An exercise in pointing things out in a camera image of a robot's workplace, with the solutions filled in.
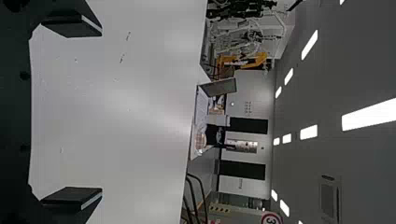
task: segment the label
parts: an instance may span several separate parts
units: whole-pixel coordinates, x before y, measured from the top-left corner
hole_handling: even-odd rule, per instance
[[[282,224],[280,216],[276,213],[264,213],[262,224]]]

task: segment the red sign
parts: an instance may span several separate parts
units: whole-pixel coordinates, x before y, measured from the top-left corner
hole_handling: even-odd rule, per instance
[[[262,217],[262,224],[282,224],[282,220],[275,213],[266,213]]]

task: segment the industrial machine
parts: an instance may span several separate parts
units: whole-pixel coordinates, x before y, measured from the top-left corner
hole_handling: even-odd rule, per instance
[[[201,66],[212,79],[238,69],[269,72],[294,28],[290,0],[209,0]]]
[[[28,185],[29,39],[40,23],[67,38],[102,36],[102,25],[85,0],[2,0],[0,17],[0,223],[86,223],[102,189],[64,188],[40,202]]]

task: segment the ceiling light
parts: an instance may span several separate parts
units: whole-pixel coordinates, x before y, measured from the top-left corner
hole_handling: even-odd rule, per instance
[[[288,205],[287,205],[285,202],[283,202],[283,200],[280,200],[280,209],[282,209],[282,212],[283,212],[287,217],[290,216],[289,207],[288,207]]]
[[[274,139],[274,146],[279,146],[279,144],[280,144],[280,139],[279,138]]]
[[[342,117],[343,131],[349,131],[396,120],[396,98],[372,105]]]
[[[282,87],[279,87],[275,93],[275,98],[279,97],[280,93],[282,93]]]
[[[277,202],[277,193],[274,190],[271,190],[271,197]]]
[[[293,72],[294,72],[294,70],[291,68],[290,71],[288,72],[288,74],[286,75],[286,77],[285,77],[285,86],[288,85],[289,81],[293,77]]]
[[[314,125],[305,129],[300,130],[300,139],[305,140],[318,136],[318,125]]]
[[[282,137],[282,143],[287,144],[291,142],[291,133],[286,134]]]
[[[318,30],[314,32],[314,34],[311,36],[309,39],[308,43],[306,44],[305,48],[303,49],[303,52],[301,53],[301,59],[304,60],[306,55],[308,55],[309,51],[314,47],[314,45],[318,41]]]

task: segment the white wall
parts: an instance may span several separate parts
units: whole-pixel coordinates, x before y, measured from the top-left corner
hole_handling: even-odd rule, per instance
[[[39,27],[31,40],[34,193],[102,187],[90,223],[178,223],[195,88],[208,81],[205,0],[91,6],[102,38]]]
[[[256,188],[255,192],[247,190],[244,195],[248,195],[250,192],[251,197],[269,199],[272,173],[275,72],[264,75],[263,71],[239,70],[235,72],[235,77],[238,92],[228,94],[226,114],[238,118],[268,119],[268,134],[227,132],[226,138],[257,141],[259,143],[258,150],[257,154],[252,154],[223,149],[221,159],[265,164],[265,181],[261,181],[261,183],[253,181],[252,186]],[[251,102],[252,113],[245,113],[245,102]],[[238,181],[233,181],[233,183],[238,186]]]
[[[277,87],[291,67],[294,77],[276,100],[275,136],[319,125],[318,138],[274,147],[273,188],[290,207],[286,224],[322,223],[318,214],[320,175],[340,175],[343,223],[390,223],[396,196],[396,123],[343,133],[341,117],[396,96],[394,1],[303,2]],[[315,48],[301,50],[319,29]],[[272,203],[279,211],[279,203]]]

